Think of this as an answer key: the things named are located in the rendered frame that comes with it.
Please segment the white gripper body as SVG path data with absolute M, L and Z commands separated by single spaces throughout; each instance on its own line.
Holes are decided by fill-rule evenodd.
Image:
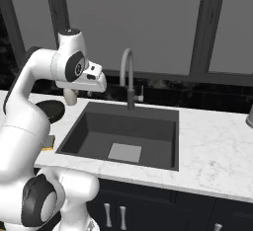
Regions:
M 88 80 L 85 74 L 82 74 L 74 82 L 55 82 L 58 88 L 67 88 L 80 91 L 101 92 L 107 89 L 107 81 L 104 73 L 101 73 L 97 80 Z

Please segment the dark grey sink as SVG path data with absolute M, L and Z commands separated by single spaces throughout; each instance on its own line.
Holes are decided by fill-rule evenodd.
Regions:
M 90 102 L 56 152 L 177 171 L 179 113 Z

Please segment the yellow and grey sponge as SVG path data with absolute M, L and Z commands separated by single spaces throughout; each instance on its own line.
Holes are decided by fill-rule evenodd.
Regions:
M 52 150 L 53 146 L 54 146 L 54 141 L 55 141 L 55 136 L 54 135 L 50 135 L 47 138 L 47 140 L 46 140 L 46 142 L 45 142 L 45 144 L 44 144 L 44 146 L 42 148 L 42 151 Z

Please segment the grey arched tap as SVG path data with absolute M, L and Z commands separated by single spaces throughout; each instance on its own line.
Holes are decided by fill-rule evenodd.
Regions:
M 133 53 L 127 48 L 124 51 L 121 69 L 120 69 L 120 86 L 126 85 L 126 71 L 128 71 L 128 87 L 127 87 L 127 109 L 132 111 L 134 109 L 134 102 L 142 102 L 144 95 L 136 95 L 133 87 Z

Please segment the dark framed window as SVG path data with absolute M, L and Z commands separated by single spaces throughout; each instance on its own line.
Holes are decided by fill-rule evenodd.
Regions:
M 141 78 L 253 86 L 253 0 L 0 0 L 15 58 L 78 28 L 107 75 L 126 47 Z

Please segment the dark drawer front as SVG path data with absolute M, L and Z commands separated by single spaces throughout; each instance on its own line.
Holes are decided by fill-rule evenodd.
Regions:
M 218 215 L 253 221 L 253 203 L 250 202 L 218 198 L 213 212 Z
M 100 186 L 103 192 L 126 195 L 128 197 L 142 198 L 144 200 L 155 200 L 175 204 L 177 193 L 171 190 L 135 185 L 131 183 L 117 182 L 100 179 Z

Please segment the dark cupboard door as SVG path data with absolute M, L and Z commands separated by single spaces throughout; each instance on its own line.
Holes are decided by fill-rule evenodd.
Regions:
M 104 203 L 110 204 L 111 220 L 113 227 L 106 226 L 106 212 Z M 91 217 L 97 222 L 100 231 L 116 231 L 115 202 L 110 197 L 97 196 L 87 203 L 88 211 Z
M 121 202 L 118 206 L 121 227 L 120 206 L 126 207 L 126 231 L 184 231 L 184 215 L 173 206 L 148 202 Z
M 253 221 L 234 217 L 215 216 L 210 220 L 208 231 L 214 231 L 216 224 L 221 225 L 219 231 L 253 231 Z

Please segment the grey metal pot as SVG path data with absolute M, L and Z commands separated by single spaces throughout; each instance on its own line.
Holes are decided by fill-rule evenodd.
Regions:
M 246 118 L 246 123 L 249 125 L 251 128 L 253 128 L 253 105 L 251 107 L 250 113 Z

